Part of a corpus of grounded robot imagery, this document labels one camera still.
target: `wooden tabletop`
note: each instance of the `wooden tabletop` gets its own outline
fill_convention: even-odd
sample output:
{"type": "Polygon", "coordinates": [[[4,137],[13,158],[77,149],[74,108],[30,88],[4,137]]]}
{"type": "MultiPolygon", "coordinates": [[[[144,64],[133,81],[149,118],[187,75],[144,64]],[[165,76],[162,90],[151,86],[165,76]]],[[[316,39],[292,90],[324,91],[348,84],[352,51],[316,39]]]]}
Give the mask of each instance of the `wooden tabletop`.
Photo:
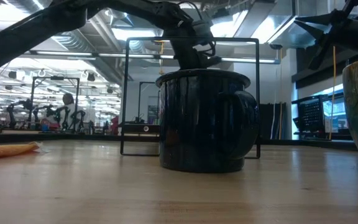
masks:
{"type": "Polygon", "coordinates": [[[192,174],[122,157],[118,142],[44,147],[0,159],[1,224],[358,223],[358,152],[262,146],[240,172],[192,174]]]}

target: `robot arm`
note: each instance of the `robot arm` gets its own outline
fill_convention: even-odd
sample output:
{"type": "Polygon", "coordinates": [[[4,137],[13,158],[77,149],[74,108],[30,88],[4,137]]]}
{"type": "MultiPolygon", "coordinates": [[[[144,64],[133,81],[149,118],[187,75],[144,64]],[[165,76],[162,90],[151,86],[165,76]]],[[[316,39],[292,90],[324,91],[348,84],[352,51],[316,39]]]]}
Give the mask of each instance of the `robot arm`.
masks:
{"type": "Polygon", "coordinates": [[[64,117],[63,123],[62,123],[62,129],[66,130],[68,128],[68,123],[67,123],[68,114],[70,113],[70,109],[68,109],[67,106],[62,106],[62,107],[56,109],[55,120],[60,124],[60,120],[61,120],[60,112],[62,112],[62,111],[65,112],[65,117],[64,117]]]}
{"type": "Polygon", "coordinates": [[[341,11],[333,10],[330,14],[322,16],[296,19],[295,23],[308,31],[319,45],[319,49],[309,65],[310,69],[319,68],[331,44],[358,52],[358,20],[347,18],[355,6],[358,6],[358,0],[347,0],[341,11]],[[323,31],[307,25],[307,22],[331,25],[332,27],[329,33],[325,34],[323,31]]]}
{"type": "Polygon", "coordinates": [[[76,113],[73,113],[71,115],[72,122],[71,122],[71,125],[70,125],[70,127],[68,129],[71,129],[71,127],[78,122],[78,119],[77,119],[78,114],[80,114],[80,116],[81,116],[80,123],[78,124],[78,129],[84,128],[84,117],[85,117],[86,113],[83,110],[79,110],[76,113]]]}
{"type": "Polygon", "coordinates": [[[20,100],[18,102],[15,103],[11,103],[7,108],[6,111],[9,113],[9,128],[14,129],[15,125],[16,125],[16,119],[15,116],[13,115],[13,109],[15,108],[15,106],[17,105],[23,105],[24,109],[30,110],[31,108],[31,103],[30,100],[20,100]]]}
{"type": "Polygon", "coordinates": [[[39,117],[38,117],[38,111],[39,110],[47,110],[47,114],[49,113],[49,110],[52,110],[51,108],[53,108],[53,105],[49,105],[49,106],[43,106],[43,107],[37,107],[32,111],[32,114],[34,114],[34,122],[39,122],[39,117]]]}
{"type": "MultiPolygon", "coordinates": [[[[104,8],[111,8],[148,20],[164,30],[165,37],[212,37],[209,24],[196,21],[171,2],[148,0],[66,0],[0,31],[0,67],[37,46],[51,36],[78,29],[104,8]]],[[[207,68],[219,63],[193,47],[210,44],[195,39],[171,41],[181,69],[207,68]]]]}

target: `black mug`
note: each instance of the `black mug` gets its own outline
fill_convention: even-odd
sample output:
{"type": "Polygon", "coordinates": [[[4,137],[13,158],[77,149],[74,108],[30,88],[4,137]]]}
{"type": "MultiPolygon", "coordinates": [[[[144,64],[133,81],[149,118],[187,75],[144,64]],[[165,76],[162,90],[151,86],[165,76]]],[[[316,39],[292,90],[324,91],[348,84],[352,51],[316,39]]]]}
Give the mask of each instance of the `black mug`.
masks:
{"type": "Polygon", "coordinates": [[[234,172],[259,133],[259,108],[236,72],[180,70],[161,89],[160,163],[187,172],[234,172]]]}

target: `orange cloth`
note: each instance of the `orange cloth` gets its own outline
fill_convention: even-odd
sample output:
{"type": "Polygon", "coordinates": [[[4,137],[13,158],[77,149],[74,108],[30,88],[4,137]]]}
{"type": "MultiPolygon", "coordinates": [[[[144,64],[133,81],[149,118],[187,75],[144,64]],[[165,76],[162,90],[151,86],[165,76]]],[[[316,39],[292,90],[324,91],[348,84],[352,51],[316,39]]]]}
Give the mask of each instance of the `orange cloth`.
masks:
{"type": "Polygon", "coordinates": [[[0,157],[15,156],[24,152],[34,151],[38,148],[39,147],[35,142],[29,144],[0,146],[0,157]]]}

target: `mug handle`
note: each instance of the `mug handle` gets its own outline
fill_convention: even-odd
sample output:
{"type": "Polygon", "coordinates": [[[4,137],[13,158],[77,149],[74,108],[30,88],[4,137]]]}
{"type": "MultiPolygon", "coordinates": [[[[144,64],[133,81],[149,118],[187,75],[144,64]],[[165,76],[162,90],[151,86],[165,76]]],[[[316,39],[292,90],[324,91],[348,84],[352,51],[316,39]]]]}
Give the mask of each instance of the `mug handle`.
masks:
{"type": "Polygon", "coordinates": [[[221,93],[219,99],[228,101],[233,108],[233,134],[223,141],[224,154],[229,159],[241,159],[254,145],[259,132],[259,107],[255,98],[246,91],[221,93]]]}

